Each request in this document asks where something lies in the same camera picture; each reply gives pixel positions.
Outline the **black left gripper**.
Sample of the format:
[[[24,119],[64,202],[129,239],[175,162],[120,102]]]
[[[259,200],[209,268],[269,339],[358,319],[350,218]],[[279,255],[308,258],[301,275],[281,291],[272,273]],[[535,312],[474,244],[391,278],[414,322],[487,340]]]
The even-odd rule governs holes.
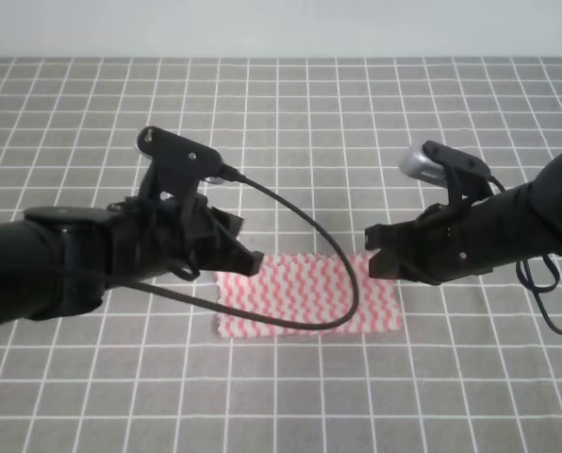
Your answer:
[[[172,272],[195,280],[203,271],[255,276],[262,253],[238,240],[243,219],[207,204],[198,195],[189,217],[175,198],[127,197],[107,206],[112,214],[111,273],[120,277],[156,277]]]

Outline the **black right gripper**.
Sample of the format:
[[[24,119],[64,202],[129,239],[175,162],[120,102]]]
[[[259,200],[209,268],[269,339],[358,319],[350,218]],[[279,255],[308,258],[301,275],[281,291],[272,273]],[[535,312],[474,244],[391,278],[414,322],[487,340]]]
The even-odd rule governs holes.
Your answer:
[[[365,229],[365,249],[379,250],[369,260],[369,277],[405,279],[438,286],[493,270],[475,264],[460,231],[470,218],[472,202],[436,203],[410,222],[376,224]],[[390,250],[404,250],[401,260]]]

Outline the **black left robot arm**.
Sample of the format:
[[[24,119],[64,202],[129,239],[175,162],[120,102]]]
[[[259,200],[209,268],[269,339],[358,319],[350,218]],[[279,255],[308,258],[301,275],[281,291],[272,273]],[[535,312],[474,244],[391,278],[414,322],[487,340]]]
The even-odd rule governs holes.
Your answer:
[[[0,223],[0,326],[90,313],[106,291],[203,271],[252,277],[263,261],[238,239],[242,219],[198,196],[187,217],[174,198],[128,197],[105,209],[39,207]]]

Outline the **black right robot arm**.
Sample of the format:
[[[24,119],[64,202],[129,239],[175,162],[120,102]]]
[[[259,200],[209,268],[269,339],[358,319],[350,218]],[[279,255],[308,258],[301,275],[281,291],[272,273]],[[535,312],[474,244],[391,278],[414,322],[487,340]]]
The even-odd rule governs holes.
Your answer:
[[[365,231],[369,275],[439,285],[542,255],[562,256],[562,153],[535,179],[495,193],[475,156],[427,141],[400,165],[447,190],[449,201],[416,219]]]

